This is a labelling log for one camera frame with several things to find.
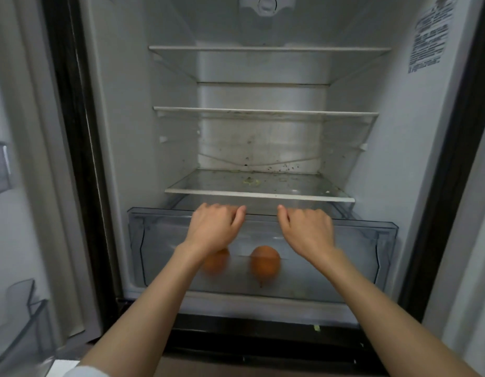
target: open refrigerator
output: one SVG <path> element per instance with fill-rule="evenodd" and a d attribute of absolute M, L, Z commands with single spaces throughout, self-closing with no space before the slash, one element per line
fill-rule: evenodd
<path fill-rule="evenodd" d="M 472 119 L 459 116 L 461 103 L 481 94 L 463 78 L 484 58 L 474 56 L 485 35 L 484 4 L 2 2 L 25 42 L 44 137 L 38 145 L 72 263 L 67 283 L 74 301 L 85 301 L 78 324 L 89 316 L 93 323 L 79 340 L 73 321 L 64 323 L 71 332 L 55 324 L 58 343 L 107 329 L 166 264 L 202 202 L 245 204 L 228 267 L 196 275 L 177 320 L 181 335 L 173 329 L 170 342 L 194 347 L 186 328 L 221 336 L 228 327 L 222 334 L 248 337 L 230 328 L 314 325 L 322 340 L 312 342 L 364 360 L 367 369 L 343 361 L 350 370 L 373 367 L 356 318 L 286 244 L 276 207 L 326 211 L 337 246 L 421 320 L 449 234 L 443 248 L 431 248 L 440 175 L 456 165 L 450 153 L 473 158 L 482 133 L 457 135 Z M 472 159 L 465 163 L 460 180 Z M 265 284 L 249 268 L 261 245 L 282 259 L 277 278 Z M 50 294 L 59 321 L 61 288 Z"/>

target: transparent crisper drawer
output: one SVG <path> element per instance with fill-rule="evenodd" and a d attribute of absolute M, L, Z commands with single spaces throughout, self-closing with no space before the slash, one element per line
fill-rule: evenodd
<path fill-rule="evenodd" d="M 187 235 L 192 212 L 167 209 L 129 211 L 129 230 L 136 280 L 149 285 Z M 384 287 L 397 234 L 392 223 L 334 220 L 336 245 L 358 270 Z M 281 256 L 277 277 L 261 283 L 250 271 L 255 247 L 267 245 Z M 316 302 L 342 302 L 334 287 L 311 264 L 297 255 L 283 238 L 277 218 L 246 215 L 239 235 L 228 247 L 226 269 L 216 276 L 197 273 L 190 291 L 290 298 Z"/>
<path fill-rule="evenodd" d="M 47 300 L 35 299 L 35 281 L 24 280 L 6 292 L 7 322 L 0 326 L 0 376 L 45 376 L 56 347 Z"/>

